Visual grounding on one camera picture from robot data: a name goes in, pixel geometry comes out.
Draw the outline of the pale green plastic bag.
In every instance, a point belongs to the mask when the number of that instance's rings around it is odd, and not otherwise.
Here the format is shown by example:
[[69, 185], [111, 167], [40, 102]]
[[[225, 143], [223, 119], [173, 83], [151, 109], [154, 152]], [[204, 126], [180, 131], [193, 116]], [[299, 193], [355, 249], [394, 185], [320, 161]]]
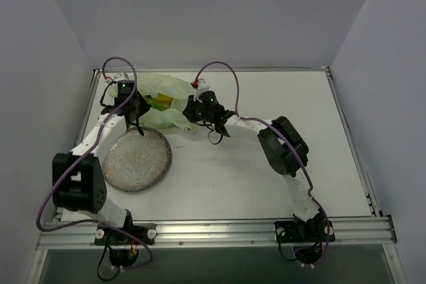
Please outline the pale green plastic bag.
[[184, 132], [193, 132], [195, 125], [183, 115], [188, 97], [194, 94], [192, 85], [174, 76], [159, 73], [140, 73], [137, 89], [150, 110], [140, 117], [143, 126], [163, 129], [177, 127]]

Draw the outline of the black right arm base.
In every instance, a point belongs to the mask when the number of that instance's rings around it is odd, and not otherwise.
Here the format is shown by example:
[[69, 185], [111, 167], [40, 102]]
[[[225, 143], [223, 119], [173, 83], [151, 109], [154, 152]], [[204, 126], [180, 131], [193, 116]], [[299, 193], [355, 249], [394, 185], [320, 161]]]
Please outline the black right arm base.
[[276, 221], [274, 224], [278, 251], [287, 262], [298, 262], [302, 267], [314, 268], [325, 257], [335, 232], [329, 220], [303, 222]]

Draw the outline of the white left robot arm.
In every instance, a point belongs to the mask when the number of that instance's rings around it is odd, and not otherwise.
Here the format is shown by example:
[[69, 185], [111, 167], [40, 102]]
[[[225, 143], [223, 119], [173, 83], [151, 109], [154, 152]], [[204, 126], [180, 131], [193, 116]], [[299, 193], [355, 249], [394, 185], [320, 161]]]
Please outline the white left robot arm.
[[110, 236], [118, 243], [128, 243], [134, 237], [134, 226], [127, 222], [129, 212], [108, 199], [102, 164], [131, 126], [144, 135], [138, 119], [150, 110], [150, 105], [138, 93], [133, 80], [117, 81], [116, 89], [114, 104], [104, 107], [83, 141], [70, 152], [53, 158], [52, 200], [57, 207], [111, 225]]

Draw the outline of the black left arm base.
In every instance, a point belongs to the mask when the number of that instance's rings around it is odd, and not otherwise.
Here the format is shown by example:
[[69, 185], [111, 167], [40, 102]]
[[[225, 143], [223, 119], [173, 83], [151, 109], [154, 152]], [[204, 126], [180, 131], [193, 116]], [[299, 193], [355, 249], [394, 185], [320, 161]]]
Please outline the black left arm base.
[[156, 224], [143, 223], [124, 229], [111, 229], [99, 225], [93, 241], [95, 246], [108, 251], [108, 261], [113, 267], [132, 269], [152, 263], [150, 245], [155, 244]]

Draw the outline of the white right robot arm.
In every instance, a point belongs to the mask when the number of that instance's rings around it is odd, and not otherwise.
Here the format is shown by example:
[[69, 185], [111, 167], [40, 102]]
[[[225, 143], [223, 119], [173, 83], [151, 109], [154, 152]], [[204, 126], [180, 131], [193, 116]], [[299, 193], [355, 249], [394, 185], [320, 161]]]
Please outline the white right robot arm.
[[213, 91], [190, 95], [183, 115], [192, 123], [201, 122], [227, 138], [259, 142], [272, 169], [284, 177], [292, 200], [296, 233], [311, 239], [320, 230], [318, 221], [327, 216], [314, 198], [313, 183], [306, 170], [309, 148], [292, 123], [284, 116], [269, 122], [237, 116], [226, 110]]

